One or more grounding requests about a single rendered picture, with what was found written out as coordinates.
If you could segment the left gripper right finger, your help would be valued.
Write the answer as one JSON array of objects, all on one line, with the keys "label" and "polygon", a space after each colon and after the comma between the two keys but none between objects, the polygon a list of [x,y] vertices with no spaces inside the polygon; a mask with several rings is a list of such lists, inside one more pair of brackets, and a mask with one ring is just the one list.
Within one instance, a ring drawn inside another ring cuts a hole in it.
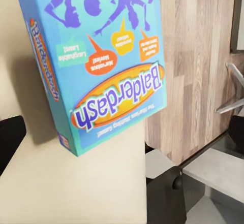
[{"label": "left gripper right finger", "polygon": [[244,156],[244,117],[233,115],[227,133]]}]

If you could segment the board game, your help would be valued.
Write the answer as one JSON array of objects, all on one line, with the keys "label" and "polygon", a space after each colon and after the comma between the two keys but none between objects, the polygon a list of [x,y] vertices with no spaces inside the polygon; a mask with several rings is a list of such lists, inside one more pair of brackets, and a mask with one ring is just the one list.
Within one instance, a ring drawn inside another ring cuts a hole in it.
[{"label": "board game", "polygon": [[164,109],[160,0],[19,0],[63,147],[79,157]]}]

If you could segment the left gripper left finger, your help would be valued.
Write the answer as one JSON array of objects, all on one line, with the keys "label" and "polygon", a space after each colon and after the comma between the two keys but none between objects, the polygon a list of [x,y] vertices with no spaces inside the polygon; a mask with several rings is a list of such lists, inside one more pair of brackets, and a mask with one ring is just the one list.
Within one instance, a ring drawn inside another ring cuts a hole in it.
[{"label": "left gripper left finger", "polygon": [[26,135],[21,115],[0,121],[0,177]]}]

